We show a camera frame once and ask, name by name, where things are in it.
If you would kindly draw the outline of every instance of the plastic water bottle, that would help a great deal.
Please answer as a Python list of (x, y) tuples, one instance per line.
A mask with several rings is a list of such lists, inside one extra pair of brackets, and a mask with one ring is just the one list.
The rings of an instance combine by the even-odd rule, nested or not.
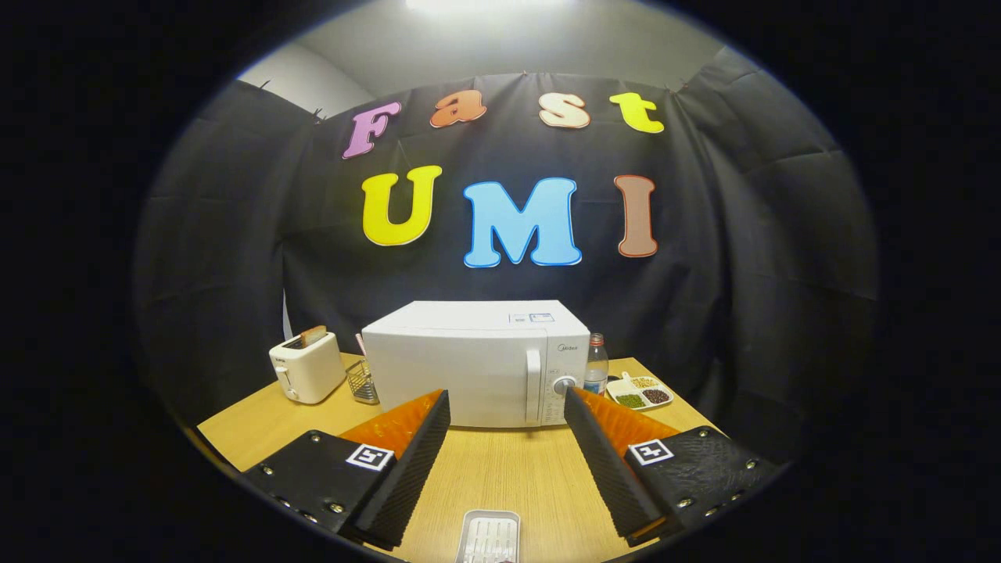
[(605, 336), (593, 333), (591, 348), (588, 350), (588, 368), (584, 372), (584, 390), (596, 395), (605, 395), (605, 386), (608, 383), (609, 355), (605, 352)]

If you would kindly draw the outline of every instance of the pink object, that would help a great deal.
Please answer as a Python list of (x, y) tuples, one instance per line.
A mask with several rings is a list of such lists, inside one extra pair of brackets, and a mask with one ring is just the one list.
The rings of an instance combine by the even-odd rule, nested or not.
[(368, 358), (368, 353), (365, 352), (365, 343), (361, 342), (361, 335), (354, 335), (354, 340), (358, 341), (358, 348), (361, 349), (361, 355)]
[(386, 125), (389, 124), (388, 116), (399, 113), (401, 109), (403, 109), (403, 106), (398, 101), (394, 101), (355, 115), (354, 131), (351, 132), (351, 142), (347, 145), (347, 150), (344, 151), (341, 158), (350, 158), (364, 154), (375, 148), (375, 145), (368, 140), (368, 136), (381, 136), (385, 132)]

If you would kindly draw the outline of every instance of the toaster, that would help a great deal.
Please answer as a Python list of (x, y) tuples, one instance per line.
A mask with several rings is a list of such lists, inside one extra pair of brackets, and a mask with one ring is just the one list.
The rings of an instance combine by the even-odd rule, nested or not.
[(272, 348), (268, 356), (285, 397), (298, 403), (319, 403), (346, 376), (333, 333), (305, 347), (302, 336), (296, 336)]

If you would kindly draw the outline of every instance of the black curtain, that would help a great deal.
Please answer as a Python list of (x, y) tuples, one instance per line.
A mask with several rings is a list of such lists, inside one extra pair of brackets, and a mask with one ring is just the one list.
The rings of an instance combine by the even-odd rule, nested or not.
[[(428, 124), (451, 92), (482, 92), (486, 113)], [(665, 131), (630, 128), (609, 96), (654, 101)], [(575, 93), (591, 124), (549, 127), (546, 92)], [(375, 148), (344, 160), (360, 111), (402, 111)], [(794, 455), (807, 419), (857, 383), (876, 298), (874, 233), (851, 164), (781, 84), (725, 49), (680, 92), (560, 74), (474, 77), (416, 88), (312, 124), (245, 84), (205, 110), (150, 197), (137, 296), (150, 371), (192, 424), (273, 381), (281, 291), (293, 332), (352, 335), (414, 300), (558, 299), (610, 356), (634, 356), (733, 438), (773, 461)], [(361, 228), (364, 179), (393, 172), (389, 218), (409, 215), (408, 170), (435, 164), (426, 231), (378, 246)], [(621, 174), (652, 179), (653, 256), (618, 252)], [(462, 189), (497, 181), (523, 207), (536, 182), (577, 183), (572, 266), (528, 255), (469, 268)], [(538, 235), (530, 242), (531, 251)], [(502, 251), (498, 244), (494, 247)]]
[(314, 121), (234, 81), (177, 139), (149, 192), (136, 239), (136, 319), (151, 384), (188, 425), (274, 381), (278, 210)]

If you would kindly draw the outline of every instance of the white microwave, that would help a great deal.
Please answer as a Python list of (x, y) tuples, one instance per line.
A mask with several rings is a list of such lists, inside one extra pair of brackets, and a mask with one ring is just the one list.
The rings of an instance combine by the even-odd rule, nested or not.
[(452, 426), (565, 424), (591, 333), (558, 301), (413, 302), (361, 331), (383, 411), (448, 390)]

